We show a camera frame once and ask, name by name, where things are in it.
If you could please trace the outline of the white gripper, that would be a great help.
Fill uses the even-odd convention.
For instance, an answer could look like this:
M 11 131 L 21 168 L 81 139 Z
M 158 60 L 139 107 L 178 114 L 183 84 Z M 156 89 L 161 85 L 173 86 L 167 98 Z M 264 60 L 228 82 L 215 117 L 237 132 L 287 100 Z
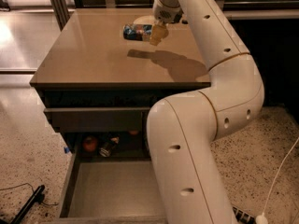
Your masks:
M 157 46 L 169 34 L 165 23 L 179 23 L 182 15 L 181 7 L 168 7 L 160 0 L 154 0 L 153 16 L 159 22 L 152 26 L 149 43 Z

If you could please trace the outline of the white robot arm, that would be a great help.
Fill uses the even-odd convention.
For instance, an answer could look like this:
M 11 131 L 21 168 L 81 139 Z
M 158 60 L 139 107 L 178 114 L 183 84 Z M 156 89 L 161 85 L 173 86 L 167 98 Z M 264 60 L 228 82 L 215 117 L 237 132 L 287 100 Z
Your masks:
M 210 77 L 210 87 L 158 101 L 147 120 L 153 169 L 168 224 L 238 224 L 213 158 L 212 141 L 255 119 L 264 87 L 248 48 L 215 0 L 154 0 L 157 44 L 184 13 Z

